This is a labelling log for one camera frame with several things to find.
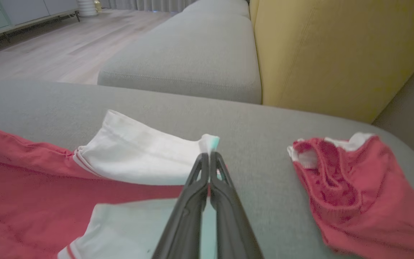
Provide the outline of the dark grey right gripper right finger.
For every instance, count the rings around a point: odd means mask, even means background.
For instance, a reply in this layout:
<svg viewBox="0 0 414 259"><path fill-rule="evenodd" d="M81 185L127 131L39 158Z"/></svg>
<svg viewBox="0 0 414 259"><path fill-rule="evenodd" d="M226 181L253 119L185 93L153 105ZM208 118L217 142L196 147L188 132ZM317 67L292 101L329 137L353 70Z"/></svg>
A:
<svg viewBox="0 0 414 259"><path fill-rule="evenodd" d="M220 153L210 154L211 205L216 211L217 259L265 259Z"/></svg>

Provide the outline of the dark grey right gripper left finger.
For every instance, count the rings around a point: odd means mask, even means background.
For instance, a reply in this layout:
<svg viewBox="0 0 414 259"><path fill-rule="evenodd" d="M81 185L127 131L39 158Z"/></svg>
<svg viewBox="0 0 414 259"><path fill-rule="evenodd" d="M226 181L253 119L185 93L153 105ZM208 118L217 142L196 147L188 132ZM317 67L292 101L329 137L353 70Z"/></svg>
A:
<svg viewBox="0 0 414 259"><path fill-rule="evenodd" d="M209 155L202 153L194 162L152 259L200 259L208 182Z"/></svg>

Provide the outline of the red garment with white band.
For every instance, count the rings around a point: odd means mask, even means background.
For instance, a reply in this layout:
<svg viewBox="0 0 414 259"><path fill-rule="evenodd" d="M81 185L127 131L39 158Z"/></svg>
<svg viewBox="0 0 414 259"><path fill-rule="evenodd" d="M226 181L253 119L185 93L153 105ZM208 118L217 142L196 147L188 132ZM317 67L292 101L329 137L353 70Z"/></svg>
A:
<svg viewBox="0 0 414 259"><path fill-rule="evenodd" d="M286 150L332 251L414 259L414 189L377 135L298 139Z"/></svg>

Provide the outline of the red garment with striped trim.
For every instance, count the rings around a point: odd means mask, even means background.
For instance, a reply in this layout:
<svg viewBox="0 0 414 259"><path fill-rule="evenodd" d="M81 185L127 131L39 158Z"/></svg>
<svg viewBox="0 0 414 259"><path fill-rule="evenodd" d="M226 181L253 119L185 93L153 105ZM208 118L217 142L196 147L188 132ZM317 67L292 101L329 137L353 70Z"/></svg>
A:
<svg viewBox="0 0 414 259"><path fill-rule="evenodd" d="M0 131L0 259L150 259L199 154L108 110L74 151Z"/></svg>

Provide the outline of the large grey sofa seat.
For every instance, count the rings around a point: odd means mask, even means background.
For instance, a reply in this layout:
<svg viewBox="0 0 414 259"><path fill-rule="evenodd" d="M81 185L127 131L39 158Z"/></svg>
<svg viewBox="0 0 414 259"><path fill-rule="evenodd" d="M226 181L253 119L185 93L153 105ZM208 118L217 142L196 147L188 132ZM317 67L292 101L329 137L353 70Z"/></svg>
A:
<svg viewBox="0 0 414 259"><path fill-rule="evenodd" d="M414 189L414 151L393 135L346 119L261 105L58 82L0 82L0 131L74 151L98 133L108 110L189 141L217 136L221 154L264 259L345 259L323 242L287 147L298 139L377 135ZM210 178L201 258L217 259Z"/></svg>

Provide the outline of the grey sofa seat cushion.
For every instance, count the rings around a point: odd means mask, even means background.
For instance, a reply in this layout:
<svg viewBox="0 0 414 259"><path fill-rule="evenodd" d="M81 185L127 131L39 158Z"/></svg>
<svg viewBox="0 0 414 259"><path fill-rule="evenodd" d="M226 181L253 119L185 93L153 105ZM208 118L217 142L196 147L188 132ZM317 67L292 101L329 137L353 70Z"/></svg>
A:
<svg viewBox="0 0 414 259"><path fill-rule="evenodd" d="M177 14L108 59L97 83L261 104L251 20L240 15Z"/></svg>
<svg viewBox="0 0 414 259"><path fill-rule="evenodd" d="M233 14L250 19L246 0L197 0L183 10L184 13Z"/></svg>

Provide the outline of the wide yellow sofa back cushion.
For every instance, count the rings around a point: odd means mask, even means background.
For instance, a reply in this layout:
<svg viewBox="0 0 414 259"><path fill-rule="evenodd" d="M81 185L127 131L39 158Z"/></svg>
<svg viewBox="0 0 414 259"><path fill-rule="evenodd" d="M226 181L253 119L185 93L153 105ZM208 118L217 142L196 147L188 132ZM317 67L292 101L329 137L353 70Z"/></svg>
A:
<svg viewBox="0 0 414 259"><path fill-rule="evenodd" d="M414 73L414 0L260 0L262 104L372 123Z"/></svg>

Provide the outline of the narrow yellow sofa back cushion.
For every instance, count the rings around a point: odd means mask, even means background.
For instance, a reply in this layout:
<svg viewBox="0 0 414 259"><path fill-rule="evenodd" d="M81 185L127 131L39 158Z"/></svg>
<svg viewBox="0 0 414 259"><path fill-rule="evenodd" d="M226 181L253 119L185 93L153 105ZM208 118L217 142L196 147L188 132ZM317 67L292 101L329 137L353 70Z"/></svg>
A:
<svg viewBox="0 0 414 259"><path fill-rule="evenodd" d="M260 0L249 0L249 12L250 12L250 19L251 19L253 28L255 28L255 22L257 18L259 3L260 3Z"/></svg>

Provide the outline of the grey pleated curtain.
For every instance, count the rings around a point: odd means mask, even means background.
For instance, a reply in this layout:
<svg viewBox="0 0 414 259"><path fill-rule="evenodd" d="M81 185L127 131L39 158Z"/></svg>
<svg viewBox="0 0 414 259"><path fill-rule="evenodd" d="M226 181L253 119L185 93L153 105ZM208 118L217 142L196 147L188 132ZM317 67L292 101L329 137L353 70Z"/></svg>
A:
<svg viewBox="0 0 414 259"><path fill-rule="evenodd" d="M99 0L105 9L180 13L197 0Z"/></svg>

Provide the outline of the white ribbed cylinder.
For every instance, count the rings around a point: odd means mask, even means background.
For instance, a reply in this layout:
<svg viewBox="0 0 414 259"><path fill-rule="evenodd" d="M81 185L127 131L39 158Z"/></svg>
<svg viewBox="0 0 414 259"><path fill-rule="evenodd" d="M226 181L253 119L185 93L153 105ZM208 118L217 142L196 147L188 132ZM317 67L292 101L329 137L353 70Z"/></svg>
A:
<svg viewBox="0 0 414 259"><path fill-rule="evenodd" d="M94 0L76 0L76 2L80 17L89 18L98 15Z"/></svg>

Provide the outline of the grey and green sideboard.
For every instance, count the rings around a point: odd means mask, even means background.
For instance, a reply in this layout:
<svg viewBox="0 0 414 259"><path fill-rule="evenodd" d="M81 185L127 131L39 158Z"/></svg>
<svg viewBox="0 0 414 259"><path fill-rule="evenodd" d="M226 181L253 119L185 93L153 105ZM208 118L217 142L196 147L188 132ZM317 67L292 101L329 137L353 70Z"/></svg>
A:
<svg viewBox="0 0 414 259"><path fill-rule="evenodd" d="M76 0L0 0L0 36L52 19L76 17Z"/></svg>

